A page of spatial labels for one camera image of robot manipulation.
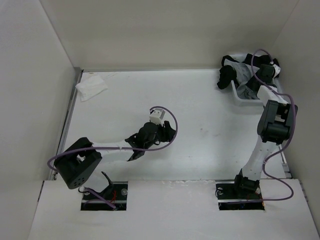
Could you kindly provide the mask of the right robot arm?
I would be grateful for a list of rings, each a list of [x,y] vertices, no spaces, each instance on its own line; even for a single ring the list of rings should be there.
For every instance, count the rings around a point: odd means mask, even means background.
[[[235,176],[232,192],[238,198],[254,194],[260,187],[260,179],[268,160],[280,152],[274,152],[283,142],[290,142],[296,124],[298,107],[287,101],[273,85],[280,68],[276,64],[262,64],[253,73],[257,81],[254,89],[263,103],[263,112],[257,125],[258,139],[248,162]]]

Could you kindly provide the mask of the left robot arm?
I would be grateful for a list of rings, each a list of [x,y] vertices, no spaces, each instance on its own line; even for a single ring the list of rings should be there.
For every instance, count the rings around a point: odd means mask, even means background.
[[[177,128],[172,128],[170,122],[147,122],[137,133],[113,145],[94,143],[87,137],[81,137],[66,151],[55,157],[53,168],[60,174],[70,190],[82,187],[90,195],[100,199],[108,199],[112,195],[113,182],[105,171],[102,175],[108,183],[100,182],[95,187],[93,175],[103,158],[113,155],[115,161],[132,162],[145,155],[155,152],[161,143],[170,145],[177,136]]]

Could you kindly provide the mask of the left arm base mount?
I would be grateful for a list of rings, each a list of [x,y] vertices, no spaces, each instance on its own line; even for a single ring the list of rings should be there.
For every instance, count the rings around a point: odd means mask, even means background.
[[[83,187],[78,188],[78,192],[82,194],[81,211],[126,211],[127,210],[127,198],[128,198],[129,183],[114,182],[113,189],[107,192],[105,199],[115,205],[115,209],[110,207],[105,202],[94,196],[88,191],[85,191]]]

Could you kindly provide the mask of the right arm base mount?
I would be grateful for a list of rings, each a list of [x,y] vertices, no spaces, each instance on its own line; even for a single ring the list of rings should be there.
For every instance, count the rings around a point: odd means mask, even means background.
[[[264,211],[262,194],[258,191],[236,189],[233,180],[217,181],[215,196],[221,211]]]

